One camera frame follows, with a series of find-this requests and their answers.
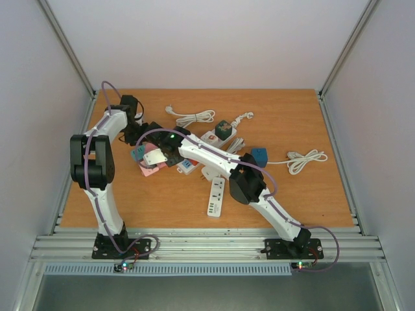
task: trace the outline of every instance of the white cord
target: white cord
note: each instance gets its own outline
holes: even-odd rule
[[[188,127],[193,122],[211,123],[213,122],[213,117],[215,116],[215,111],[213,110],[205,110],[203,112],[195,113],[192,115],[181,115],[180,113],[175,113],[171,105],[166,107],[166,112],[170,115],[176,115],[178,117],[182,117],[182,118],[176,119],[176,125],[181,126],[182,128]]]
[[[232,144],[229,145],[226,152],[230,154],[236,154],[240,149],[245,147],[244,139],[243,138],[235,138]]]
[[[301,155],[298,152],[290,151],[287,154],[289,158],[288,161],[281,161],[281,162],[268,162],[268,164],[287,164],[288,171],[291,175],[297,175],[299,172],[302,171],[304,166],[311,161],[318,161],[324,162],[327,161],[328,156],[324,153],[324,151],[318,152],[316,149],[311,150],[306,155]]]
[[[252,119],[254,117],[254,113],[253,112],[246,112],[243,115],[240,115],[239,117],[237,117],[234,121],[231,122],[231,125],[233,128],[236,128],[238,126],[239,123],[241,123],[241,120],[243,118],[247,118],[247,119]]]

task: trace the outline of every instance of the robotic arm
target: robotic arm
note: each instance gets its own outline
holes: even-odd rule
[[[126,239],[123,238],[123,235],[126,235],[125,226],[117,211],[112,192],[115,166],[110,145],[119,132],[124,132],[125,142],[131,145],[147,132],[148,141],[158,146],[168,158],[175,159],[169,166],[186,158],[194,159],[220,172],[230,181],[231,196],[242,204],[251,205],[267,219],[278,235],[287,241],[287,248],[294,258],[303,253],[311,237],[310,231],[294,225],[300,223],[269,196],[270,191],[260,171],[240,163],[256,166],[250,154],[242,157],[229,154],[206,144],[188,130],[178,126],[174,130],[185,135],[186,139],[182,135],[163,130],[155,122],[150,125],[138,124],[134,119],[137,100],[130,95],[123,95],[120,105],[111,108],[111,111],[106,111],[104,117],[91,130],[71,138],[71,177],[84,189],[91,201],[99,223],[99,236],[108,238],[110,235],[115,240],[118,238],[118,242],[121,239],[123,245],[128,242],[128,236]],[[90,152],[95,152],[95,159],[88,159],[89,154],[86,154],[86,145],[90,136],[92,136]],[[89,187],[85,182],[85,161],[88,161]]]

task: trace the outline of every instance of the power strip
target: power strip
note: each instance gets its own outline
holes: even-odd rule
[[[230,141],[232,138],[234,138],[235,135],[236,135],[236,128],[232,128],[231,135],[223,141],[215,135],[215,129],[213,129],[203,134],[203,136],[201,136],[200,139],[203,140],[205,143],[210,144],[211,146],[220,148],[224,144],[226,144],[228,141]],[[177,171],[179,173],[184,173],[185,175],[189,175],[199,165],[200,163],[192,164],[188,159],[184,159],[182,162],[177,164]]]
[[[212,179],[212,187],[210,189],[209,205],[207,206],[207,215],[219,217],[222,210],[223,191],[225,188],[225,179],[215,177]]]

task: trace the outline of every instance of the black mounting plate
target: black mounting plate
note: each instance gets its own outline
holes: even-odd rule
[[[318,250],[319,247],[322,246],[322,243],[320,239],[318,238],[311,238],[308,242],[307,248],[313,249],[318,259],[323,259],[323,249],[321,251]],[[265,240],[265,251],[267,254],[267,259],[315,259],[315,256],[313,253],[311,253],[309,250],[302,253],[300,258],[293,258],[286,247],[286,241],[280,239],[280,238],[268,238]]]
[[[134,240],[134,238],[129,238],[128,245],[130,245]],[[149,249],[151,249],[151,239],[141,238],[135,243],[133,247],[136,248],[140,254],[143,254],[146,253],[145,248],[147,246],[149,247]],[[136,252],[131,248],[126,253],[119,254],[112,244],[104,244],[101,240],[96,238],[92,250],[92,259],[123,260],[124,258],[134,256],[135,254]],[[148,255],[138,257],[138,260],[141,259],[148,259]]]

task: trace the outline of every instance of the wooden tabletop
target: wooden tabletop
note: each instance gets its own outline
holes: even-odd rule
[[[324,151],[328,161],[311,162],[295,176],[288,173],[286,165],[267,165],[266,169],[278,183],[276,199],[303,224],[353,225],[314,90],[122,89],[120,92],[138,98],[145,107],[145,121],[156,121],[164,128],[175,125],[175,117],[165,112],[168,105],[177,113],[215,110],[214,123],[193,123],[187,128],[197,136],[213,129],[221,120],[231,122],[238,115],[252,111],[254,118],[244,119],[237,127],[236,137],[244,138],[246,143],[239,154],[250,152],[253,147],[265,147],[269,161],[283,161],[290,150],[301,154],[312,149]],[[113,91],[108,94],[112,103],[119,102]],[[100,92],[90,126],[102,117],[105,107]],[[220,218],[208,217],[211,183],[201,179],[202,166],[188,176],[177,172],[176,167],[165,167],[144,177],[130,155],[132,149],[117,139],[112,143],[113,191],[127,227],[270,227],[255,209],[232,199],[228,182]],[[267,177],[265,181],[272,188]],[[61,226],[97,227],[91,203],[78,185],[71,187]]]

